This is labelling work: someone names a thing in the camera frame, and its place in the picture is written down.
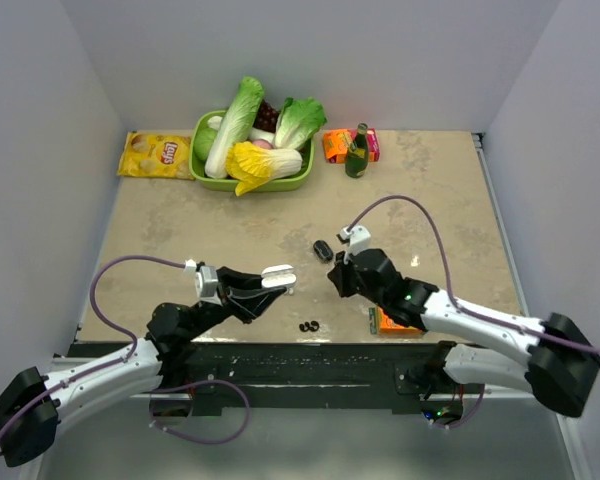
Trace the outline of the white earbud charging case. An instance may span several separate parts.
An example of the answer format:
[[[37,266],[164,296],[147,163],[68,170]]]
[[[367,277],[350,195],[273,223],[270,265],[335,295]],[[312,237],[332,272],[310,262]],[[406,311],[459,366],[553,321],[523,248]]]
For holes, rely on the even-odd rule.
[[[292,289],[296,281],[294,268],[289,264],[270,266],[261,273],[261,286],[263,288],[283,287]]]

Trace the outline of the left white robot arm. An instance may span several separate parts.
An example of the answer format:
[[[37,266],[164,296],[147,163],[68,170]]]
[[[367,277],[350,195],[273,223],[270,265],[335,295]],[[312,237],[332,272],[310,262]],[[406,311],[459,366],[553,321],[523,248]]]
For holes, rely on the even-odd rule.
[[[30,367],[11,380],[0,394],[0,457],[7,466],[42,455],[62,432],[109,405],[140,393],[180,390],[193,339],[230,317],[251,323],[296,283],[288,264],[259,274],[192,260],[181,267],[194,279],[197,303],[158,305],[144,337],[103,357],[46,375]]]

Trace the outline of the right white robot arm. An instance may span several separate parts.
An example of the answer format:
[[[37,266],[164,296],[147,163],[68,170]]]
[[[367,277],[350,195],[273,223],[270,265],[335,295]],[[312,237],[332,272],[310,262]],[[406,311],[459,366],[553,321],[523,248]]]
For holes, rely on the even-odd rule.
[[[600,355],[573,320],[515,317],[450,300],[434,284],[404,277],[381,249],[337,254],[329,281],[342,298],[360,295],[394,322],[470,341],[452,345],[425,369],[439,393],[457,384],[492,384],[526,391],[549,410],[578,418],[600,372]]]

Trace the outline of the black earbud charging case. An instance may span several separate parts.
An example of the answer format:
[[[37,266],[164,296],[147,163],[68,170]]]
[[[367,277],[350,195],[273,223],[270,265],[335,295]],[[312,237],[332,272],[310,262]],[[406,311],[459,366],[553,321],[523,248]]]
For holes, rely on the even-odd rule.
[[[330,263],[334,259],[333,250],[324,240],[316,240],[312,244],[312,250],[321,263]]]

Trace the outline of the orange sponge pack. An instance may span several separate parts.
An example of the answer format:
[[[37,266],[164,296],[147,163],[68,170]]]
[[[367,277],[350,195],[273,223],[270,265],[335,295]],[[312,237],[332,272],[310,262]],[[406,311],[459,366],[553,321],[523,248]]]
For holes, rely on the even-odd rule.
[[[379,307],[372,307],[368,311],[370,332],[373,335],[384,337],[421,337],[423,332],[414,327],[404,327],[392,319]]]

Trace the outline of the green glass bottle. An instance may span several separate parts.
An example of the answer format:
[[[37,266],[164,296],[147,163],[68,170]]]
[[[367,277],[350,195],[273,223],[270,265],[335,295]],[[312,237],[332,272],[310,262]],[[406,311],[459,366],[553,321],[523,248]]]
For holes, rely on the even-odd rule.
[[[345,156],[345,173],[351,178],[364,175],[369,163],[368,125],[360,123]]]

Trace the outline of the yellow napa cabbage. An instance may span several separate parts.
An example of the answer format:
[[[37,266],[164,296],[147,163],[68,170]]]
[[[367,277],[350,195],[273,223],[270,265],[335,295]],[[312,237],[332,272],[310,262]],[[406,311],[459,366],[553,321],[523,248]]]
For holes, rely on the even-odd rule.
[[[236,196],[242,196],[271,181],[296,175],[303,159],[294,149],[265,149],[251,142],[236,143],[228,152],[226,170],[237,181]]]

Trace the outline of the pink snack box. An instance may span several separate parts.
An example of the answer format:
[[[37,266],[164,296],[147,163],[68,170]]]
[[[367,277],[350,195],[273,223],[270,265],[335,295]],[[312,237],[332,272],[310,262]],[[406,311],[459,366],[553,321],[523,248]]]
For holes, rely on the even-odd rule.
[[[377,162],[380,158],[380,145],[375,128],[367,130],[367,143],[369,148],[369,161]]]

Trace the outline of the orange snack box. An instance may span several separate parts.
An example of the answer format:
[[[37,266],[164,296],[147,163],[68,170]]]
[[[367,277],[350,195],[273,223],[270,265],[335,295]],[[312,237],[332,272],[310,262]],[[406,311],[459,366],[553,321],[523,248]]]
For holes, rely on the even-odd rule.
[[[354,129],[334,129],[323,134],[322,145],[328,163],[343,164],[345,162],[355,133]]]

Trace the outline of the yellow Lays chips bag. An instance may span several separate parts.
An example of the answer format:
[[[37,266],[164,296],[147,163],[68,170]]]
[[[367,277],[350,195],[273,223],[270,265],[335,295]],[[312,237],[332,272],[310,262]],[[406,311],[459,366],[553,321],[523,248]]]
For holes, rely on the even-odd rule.
[[[129,132],[117,175],[193,180],[189,170],[190,144],[188,136]]]

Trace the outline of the green round cabbage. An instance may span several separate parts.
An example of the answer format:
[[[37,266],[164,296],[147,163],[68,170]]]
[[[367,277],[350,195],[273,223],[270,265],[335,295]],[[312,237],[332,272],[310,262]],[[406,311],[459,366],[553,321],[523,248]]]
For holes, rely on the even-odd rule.
[[[216,135],[217,131],[210,127],[204,127],[197,131],[195,138],[193,139],[192,151],[199,161],[207,161]]]

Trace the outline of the green lettuce leaf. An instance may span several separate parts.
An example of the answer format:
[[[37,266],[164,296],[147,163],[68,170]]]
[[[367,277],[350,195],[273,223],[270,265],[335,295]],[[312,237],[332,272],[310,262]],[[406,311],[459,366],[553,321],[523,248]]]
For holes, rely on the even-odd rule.
[[[278,116],[273,146],[299,150],[327,123],[323,105],[309,97],[285,99]]]

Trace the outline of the dark red grapes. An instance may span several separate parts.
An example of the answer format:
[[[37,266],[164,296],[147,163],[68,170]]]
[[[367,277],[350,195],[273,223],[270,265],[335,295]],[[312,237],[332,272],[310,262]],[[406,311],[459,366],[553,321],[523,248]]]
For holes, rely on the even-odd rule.
[[[269,133],[276,131],[280,111],[263,100],[256,114],[253,127]]]

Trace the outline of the tall green napa cabbage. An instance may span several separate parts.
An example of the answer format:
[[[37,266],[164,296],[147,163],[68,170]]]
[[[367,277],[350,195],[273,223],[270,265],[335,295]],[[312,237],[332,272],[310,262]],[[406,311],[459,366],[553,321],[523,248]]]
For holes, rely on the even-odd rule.
[[[237,93],[221,121],[216,137],[211,145],[206,163],[205,174],[213,179],[227,177],[226,158],[229,150],[247,139],[256,119],[265,90],[259,80],[244,77]]]

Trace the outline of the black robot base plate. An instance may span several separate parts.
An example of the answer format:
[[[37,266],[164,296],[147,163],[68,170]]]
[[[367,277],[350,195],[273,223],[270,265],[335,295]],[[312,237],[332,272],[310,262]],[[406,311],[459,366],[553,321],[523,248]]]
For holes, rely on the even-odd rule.
[[[212,380],[196,388],[195,416],[229,408],[439,410],[477,386],[458,387],[425,366],[441,356],[434,344],[193,342],[170,361],[162,388]]]

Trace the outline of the aluminium rail right edge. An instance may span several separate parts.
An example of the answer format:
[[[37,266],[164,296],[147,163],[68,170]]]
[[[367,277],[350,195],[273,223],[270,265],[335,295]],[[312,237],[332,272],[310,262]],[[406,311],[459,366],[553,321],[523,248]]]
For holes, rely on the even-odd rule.
[[[506,256],[509,270],[511,273],[511,277],[513,280],[516,297],[517,297],[517,300],[518,300],[518,303],[520,306],[520,312],[522,314],[524,314],[525,316],[528,316],[529,308],[528,308],[528,304],[526,301],[526,296],[525,296],[523,287],[520,282],[517,265],[516,265],[516,262],[515,262],[515,259],[513,256],[513,251],[511,249],[509,237],[508,237],[505,223],[504,223],[504,220],[503,220],[503,217],[501,214],[501,209],[500,209],[498,199],[496,196],[494,184],[493,184],[492,177],[491,177],[491,174],[490,174],[490,171],[489,171],[489,168],[487,165],[487,161],[486,161],[486,155],[485,155],[485,150],[484,150],[484,146],[483,146],[484,134],[483,133],[472,133],[471,136],[472,136],[472,140],[474,143],[474,148],[476,150],[476,154],[478,156],[478,159],[479,159],[479,162],[481,165],[484,179],[485,179],[485,182],[487,185],[489,197],[490,197],[490,200],[491,200],[491,203],[493,206],[496,222],[498,224],[498,228],[499,228],[499,232],[500,232],[500,237],[501,237],[502,244],[503,244],[503,247],[505,250],[505,256]]]

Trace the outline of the aluminium front rail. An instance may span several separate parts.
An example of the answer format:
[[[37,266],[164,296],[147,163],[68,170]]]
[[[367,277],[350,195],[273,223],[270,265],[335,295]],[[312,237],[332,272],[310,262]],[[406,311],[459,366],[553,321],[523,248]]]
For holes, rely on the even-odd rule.
[[[126,398],[160,388],[165,378],[170,378],[170,372],[154,355],[133,355],[130,360],[98,359],[73,369],[52,372],[45,386],[49,389],[58,386],[59,392],[68,396],[99,398],[122,392]]]

